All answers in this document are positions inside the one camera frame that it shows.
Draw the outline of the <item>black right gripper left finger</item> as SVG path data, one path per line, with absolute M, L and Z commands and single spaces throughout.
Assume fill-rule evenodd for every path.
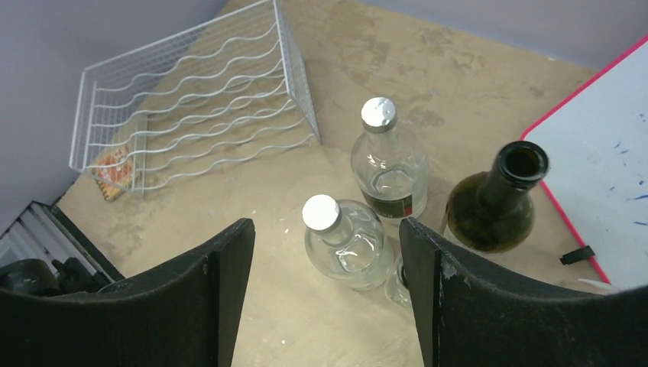
M 254 253 L 242 218 L 95 293 L 1 292 L 3 366 L 229 366 Z

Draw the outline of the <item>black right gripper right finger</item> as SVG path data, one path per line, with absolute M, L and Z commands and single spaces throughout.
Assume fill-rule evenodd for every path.
M 647 289 L 589 294 L 457 246 L 415 219 L 399 228 L 427 366 L 645 366 Z

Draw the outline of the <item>dark green wine bottle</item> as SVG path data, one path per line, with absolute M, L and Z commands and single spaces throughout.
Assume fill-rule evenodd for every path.
M 491 169 L 472 174 L 451 190 L 442 236 L 477 252 L 506 252 L 531 233 L 535 209 L 530 191 L 546 176 L 549 158 L 530 141 L 512 141 Z

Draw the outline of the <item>clear glass bottle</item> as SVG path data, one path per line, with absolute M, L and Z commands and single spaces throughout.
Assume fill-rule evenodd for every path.
M 411 308 L 410 292 L 404 273 L 402 255 L 398 255 L 391 266 L 390 273 L 385 281 L 384 292 L 386 297 L 403 309 Z

